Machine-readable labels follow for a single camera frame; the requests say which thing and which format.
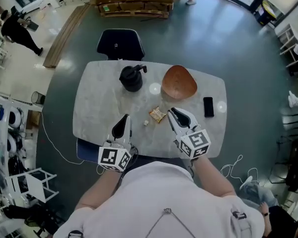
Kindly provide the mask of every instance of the teal floor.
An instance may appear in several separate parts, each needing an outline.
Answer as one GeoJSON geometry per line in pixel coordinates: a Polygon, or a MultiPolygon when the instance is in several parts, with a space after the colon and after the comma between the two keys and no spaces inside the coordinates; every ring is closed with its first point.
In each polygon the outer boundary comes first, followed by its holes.
{"type": "MultiPolygon", "coordinates": [[[[197,0],[187,6],[176,2],[168,20],[102,18],[93,8],[78,27],[62,55],[49,86],[43,115],[46,131],[60,152],[70,161],[76,157],[72,119],[77,87],[86,64],[105,60],[96,45],[107,28],[131,28],[138,32],[145,61],[181,64],[222,78],[226,85],[227,122],[220,155],[212,159],[217,168],[232,164],[243,179],[256,167],[265,180],[275,161],[276,140],[283,133],[280,109],[287,106],[290,78],[280,57],[281,46],[274,31],[262,28],[246,9],[226,0],[197,0]]],[[[81,195],[97,180],[96,164],[67,163],[39,130],[37,166],[57,174],[60,194],[51,200],[63,205],[68,217],[81,195]]],[[[237,187],[239,182],[231,180],[237,187]]]]}

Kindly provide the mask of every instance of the wooden pallet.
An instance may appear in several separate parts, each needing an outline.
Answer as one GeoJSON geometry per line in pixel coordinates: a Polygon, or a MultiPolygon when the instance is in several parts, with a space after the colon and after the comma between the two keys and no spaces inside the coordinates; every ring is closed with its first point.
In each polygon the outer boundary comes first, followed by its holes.
{"type": "Polygon", "coordinates": [[[160,10],[122,10],[115,12],[103,12],[100,14],[103,17],[156,17],[156,18],[168,18],[169,12],[160,10]]]}
{"type": "Polygon", "coordinates": [[[45,60],[43,66],[46,68],[56,68],[58,65],[63,48],[65,47],[70,36],[73,34],[74,30],[79,26],[83,20],[85,14],[87,13],[90,5],[85,4],[75,8],[73,13],[67,19],[66,23],[60,30],[59,34],[55,38],[45,60]]]}

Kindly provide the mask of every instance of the black phone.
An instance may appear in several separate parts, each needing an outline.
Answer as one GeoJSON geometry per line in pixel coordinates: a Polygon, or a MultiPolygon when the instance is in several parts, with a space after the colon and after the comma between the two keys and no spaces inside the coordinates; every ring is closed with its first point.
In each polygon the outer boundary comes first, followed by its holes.
{"type": "Polygon", "coordinates": [[[203,102],[204,102],[204,117],[214,117],[213,98],[204,97],[203,102]]]}

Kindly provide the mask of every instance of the food wrapper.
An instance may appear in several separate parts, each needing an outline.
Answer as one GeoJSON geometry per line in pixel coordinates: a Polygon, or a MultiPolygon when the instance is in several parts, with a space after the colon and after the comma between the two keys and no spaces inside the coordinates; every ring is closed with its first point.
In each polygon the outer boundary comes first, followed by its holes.
{"type": "Polygon", "coordinates": [[[164,114],[163,112],[160,111],[159,107],[156,107],[155,109],[153,109],[152,111],[149,112],[149,115],[151,115],[151,117],[153,119],[155,119],[155,121],[157,123],[160,123],[161,120],[167,115],[164,114]]]}

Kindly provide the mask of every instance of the white marble table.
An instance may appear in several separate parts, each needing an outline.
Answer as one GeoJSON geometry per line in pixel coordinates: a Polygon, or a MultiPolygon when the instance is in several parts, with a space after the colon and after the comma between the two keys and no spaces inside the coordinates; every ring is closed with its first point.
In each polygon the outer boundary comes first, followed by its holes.
{"type": "Polygon", "coordinates": [[[171,100],[161,90],[152,94],[149,90],[153,83],[161,84],[171,67],[168,64],[143,61],[92,61],[87,64],[80,80],[73,114],[74,136],[94,144],[102,145],[108,127],[124,114],[132,119],[131,142],[139,154],[163,158],[179,157],[179,150],[173,140],[168,118],[157,123],[149,116],[149,111],[159,106],[167,113],[171,107],[179,107],[193,113],[211,140],[208,156],[219,155],[226,126],[226,90],[224,81],[196,70],[189,72],[197,82],[198,90],[191,98],[183,101],[171,100]],[[143,75],[143,86],[136,92],[128,92],[119,81],[121,70],[129,65],[145,64],[148,72],[143,75]],[[204,97],[213,97],[213,118],[204,118],[204,97]]]}

